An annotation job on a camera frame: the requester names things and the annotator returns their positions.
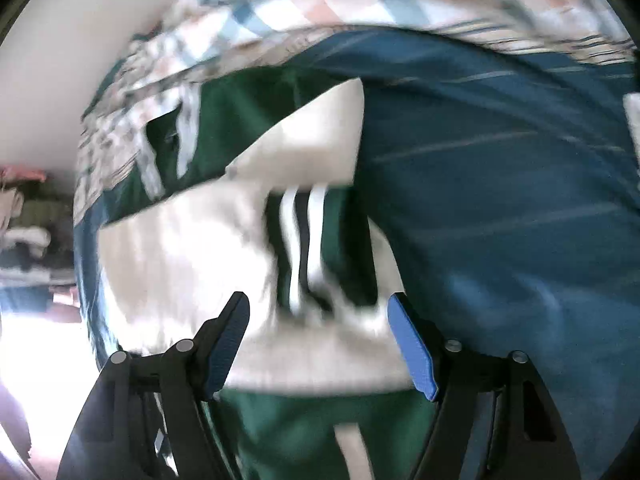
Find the green white varsity jacket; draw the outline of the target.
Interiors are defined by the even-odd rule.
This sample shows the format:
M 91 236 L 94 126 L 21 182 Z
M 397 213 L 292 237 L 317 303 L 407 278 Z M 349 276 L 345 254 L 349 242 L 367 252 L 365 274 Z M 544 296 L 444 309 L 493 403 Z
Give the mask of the green white varsity jacket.
M 190 338 L 234 292 L 240 348 L 205 416 L 242 479 L 405 479 L 433 419 L 387 322 L 402 281 L 356 187 L 358 78 L 254 68 L 136 107 L 149 170 L 98 233 L 125 350 Z

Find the blue striped bed sheet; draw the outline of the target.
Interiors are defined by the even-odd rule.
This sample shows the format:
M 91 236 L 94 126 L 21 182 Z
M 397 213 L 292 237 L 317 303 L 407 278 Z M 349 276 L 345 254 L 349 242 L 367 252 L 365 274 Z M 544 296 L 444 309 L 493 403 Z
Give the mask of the blue striped bed sheet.
M 392 248 L 398 292 L 448 339 L 530 357 L 577 479 L 637 478 L 639 162 L 623 104 L 638 92 L 634 60 L 508 55 L 390 27 L 331 32 L 284 54 L 242 70 L 363 82 L 356 187 Z M 104 192 L 75 229 L 100 370 L 119 350 L 142 356 L 113 334 L 98 252 L 99 230 L 138 174 Z

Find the white crumpled garment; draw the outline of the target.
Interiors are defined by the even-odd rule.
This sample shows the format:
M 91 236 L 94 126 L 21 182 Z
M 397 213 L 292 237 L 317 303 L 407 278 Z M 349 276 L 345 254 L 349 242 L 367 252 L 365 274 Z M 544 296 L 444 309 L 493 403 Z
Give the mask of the white crumpled garment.
M 632 92 L 626 94 L 623 104 L 631 140 L 634 144 L 634 152 L 638 162 L 640 162 L 640 93 Z

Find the plaid checked blanket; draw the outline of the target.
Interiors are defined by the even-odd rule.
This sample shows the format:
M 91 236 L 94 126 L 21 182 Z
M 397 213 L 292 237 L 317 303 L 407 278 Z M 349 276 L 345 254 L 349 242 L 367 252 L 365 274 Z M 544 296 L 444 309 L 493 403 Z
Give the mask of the plaid checked blanket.
M 288 46 L 356 26 L 434 32 L 499 52 L 562 52 L 588 64 L 630 61 L 639 45 L 620 0 L 174 0 L 156 29 L 131 40 L 85 111 L 75 218 L 133 169 L 149 196 L 162 195 L 143 131 L 195 81 L 282 62 Z

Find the pile of clothes on rack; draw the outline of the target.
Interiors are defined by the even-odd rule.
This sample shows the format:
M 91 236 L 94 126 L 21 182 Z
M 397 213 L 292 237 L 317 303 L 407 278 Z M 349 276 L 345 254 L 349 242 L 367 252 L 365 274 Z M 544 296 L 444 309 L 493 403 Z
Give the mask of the pile of clothes on rack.
M 1 311 L 80 321 L 72 201 L 39 169 L 1 167 Z

